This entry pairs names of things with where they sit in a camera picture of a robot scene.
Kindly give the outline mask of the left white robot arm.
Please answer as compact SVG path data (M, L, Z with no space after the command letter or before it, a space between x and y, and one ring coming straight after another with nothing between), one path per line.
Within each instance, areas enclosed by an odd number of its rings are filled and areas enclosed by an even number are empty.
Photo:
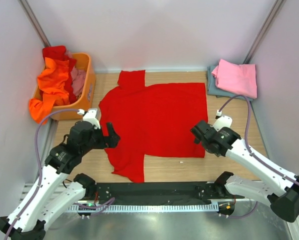
M42 240L52 223L70 206L95 196L96 181L80 173L54 200L50 199L88 152L118 145L120 137L112 123L106 123L107 135L96 123L96 120L76 122L63 141L50 150L23 201L8 216L0 217L0 231L6 240Z

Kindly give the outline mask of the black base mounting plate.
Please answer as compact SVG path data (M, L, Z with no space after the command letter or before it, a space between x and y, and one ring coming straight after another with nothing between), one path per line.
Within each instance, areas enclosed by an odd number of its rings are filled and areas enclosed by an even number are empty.
M233 196L214 182L107 182L96 185L101 204L114 198L123 206L191 206L208 205L212 200L232 200Z

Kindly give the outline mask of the aluminium frame post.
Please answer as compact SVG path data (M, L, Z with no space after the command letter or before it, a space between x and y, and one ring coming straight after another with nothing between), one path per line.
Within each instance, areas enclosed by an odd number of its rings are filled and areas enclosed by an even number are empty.
M255 56L257 50L261 46L263 40L265 39L267 33L270 31L271 26L278 17L280 11L285 5L286 0L275 0L273 6L271 7L267 17L265 18L260 30L258 31L251 47L249 48L246 57L244 58L243 64L250 64L252 58Z
M50 47L50 41L48 40L43 28L41 27L34 11L32 10L30 4L27 0L19 0L19 4L21 5L25 15L29 19L31 25L33 26L35 32L37 33L39 39L41 40L44 47Z

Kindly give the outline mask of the dark red shirt in basket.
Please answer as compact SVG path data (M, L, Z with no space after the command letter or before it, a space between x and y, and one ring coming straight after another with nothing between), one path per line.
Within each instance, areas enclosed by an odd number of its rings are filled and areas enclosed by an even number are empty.
M69 51L67 51L64 45L45 47L42 50L42 56L43 58L47 57L53 60L69 61L68 74L67 74L68 78L64 84L64 89L68 92L69 103L70 104L75 103L77 101L77 97L74 94L74 89L72 86L73 84L72 70L75 68L75 64L77 60L73 58L72 54Z

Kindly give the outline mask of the dusty pink shirt in basket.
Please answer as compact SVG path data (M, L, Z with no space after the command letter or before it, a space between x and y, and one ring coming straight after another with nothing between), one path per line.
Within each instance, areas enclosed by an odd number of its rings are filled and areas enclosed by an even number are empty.
M72 53L67 50L65 55L69 58L69 74L65 84L65 89L69 94L69 102L75 103L83 92L86 72L83 69L76 68L77 60L73 58Z

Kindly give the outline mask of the right aluminium frame post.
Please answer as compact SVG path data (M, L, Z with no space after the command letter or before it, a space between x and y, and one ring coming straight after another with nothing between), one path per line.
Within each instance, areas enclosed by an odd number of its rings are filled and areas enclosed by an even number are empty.
M257 50L261 46L263 40L265 39L267 33L270 31L271 26L278 17L280 11L285 5L286 0L275 0L273 6L271 7L267 17L265 18L260 30L258 31L251 47L249 48L246 57L244 58L243 64L250 64L252 58L255 56Z

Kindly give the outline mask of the left aluminium frame post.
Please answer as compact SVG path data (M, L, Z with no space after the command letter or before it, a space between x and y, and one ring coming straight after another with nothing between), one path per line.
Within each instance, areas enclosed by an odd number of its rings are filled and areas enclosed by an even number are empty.
M19 4L21 5L25 15L29 19L31 25L33 26L35 32L37 33L39 39L41 40L44 47L50 47L50 41L48 40L43 28L41 27L34 11L32 10L30 4L27 0L19 0Z

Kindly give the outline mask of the folded pink t-shirt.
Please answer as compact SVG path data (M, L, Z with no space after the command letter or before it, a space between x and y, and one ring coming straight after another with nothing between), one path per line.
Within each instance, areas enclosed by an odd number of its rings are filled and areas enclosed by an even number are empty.
M211 75L218 89L251 99L258 97L255 64L234 64L220 59Z

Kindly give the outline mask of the red t-shirt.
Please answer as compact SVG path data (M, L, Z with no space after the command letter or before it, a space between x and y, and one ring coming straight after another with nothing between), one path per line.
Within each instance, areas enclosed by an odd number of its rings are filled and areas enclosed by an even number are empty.
M146 155L164 158L204 158L191 129L208 120L203 82L145 85L145 71L122 71L117 85L99 103L100 124L111 123L119 135L106 149L113 173L135 183L145 180Z

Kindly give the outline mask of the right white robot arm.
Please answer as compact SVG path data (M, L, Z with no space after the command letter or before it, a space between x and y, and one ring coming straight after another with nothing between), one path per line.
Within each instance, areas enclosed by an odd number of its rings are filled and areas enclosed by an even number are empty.
M228 157L257 176L259 181L243 179L224 172L216 180L215 193L220 198L239 195L268 207L282 220L293 223L299 217L299 175L288 171L257 152L237 132L232 120L218 118L213 125L204 120L190 131L196 144L217 157Z

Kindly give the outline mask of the orange plastic laundry basket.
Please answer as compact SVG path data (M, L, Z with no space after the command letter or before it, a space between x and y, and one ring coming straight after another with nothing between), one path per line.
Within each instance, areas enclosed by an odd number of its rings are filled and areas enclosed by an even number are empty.
M88 109L92 108L96 84L96 74L93 68L92 58L88 53L85 52L72 53L72 57L76 59L75 67L78 70L84 70L86 72L82 93L80 94L78 100L73 104L54 106L52 112L69 109L83 109L87 111ZM33 98L39 100L42 99L38 85L34 91ZM51 116L51 118L56 121L78 120L81 117L81 115L78 115L74 111L64 111Z

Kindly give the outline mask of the orange t-shirt in basket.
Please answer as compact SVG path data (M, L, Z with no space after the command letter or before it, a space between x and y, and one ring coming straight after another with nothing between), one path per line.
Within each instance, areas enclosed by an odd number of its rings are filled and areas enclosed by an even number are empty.
M41 99L31 98L28 109L32 119L40 123L52 112L55 106L70 104L69 92L65 89L69 79L69 61L45 58L45 69L37 77L38 89L42 91Z

